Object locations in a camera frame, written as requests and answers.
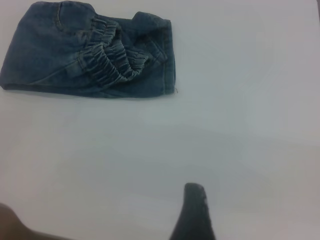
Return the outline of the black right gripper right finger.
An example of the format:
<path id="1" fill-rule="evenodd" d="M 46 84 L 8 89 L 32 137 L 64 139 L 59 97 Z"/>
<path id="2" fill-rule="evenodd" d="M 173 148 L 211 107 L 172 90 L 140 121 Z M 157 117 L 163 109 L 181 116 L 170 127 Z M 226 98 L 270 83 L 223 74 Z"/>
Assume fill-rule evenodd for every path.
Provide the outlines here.
<path id="1" fill-rule="evenodd" d="M 207 195 L 202 185 L 184 185 L 183 204 L 171 240 L 215 240 Z"/>

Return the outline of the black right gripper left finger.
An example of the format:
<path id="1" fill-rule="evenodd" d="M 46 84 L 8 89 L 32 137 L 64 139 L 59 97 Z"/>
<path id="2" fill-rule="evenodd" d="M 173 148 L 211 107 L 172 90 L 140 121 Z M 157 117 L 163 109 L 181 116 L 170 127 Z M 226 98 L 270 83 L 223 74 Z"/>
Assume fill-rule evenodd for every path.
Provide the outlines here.
<path id="1" fill-rule="evenodd" d="M 25 240 L 26 232 L 21 221 L 14 211 L 0 204 L 0 239 L 1 240 Z"/>

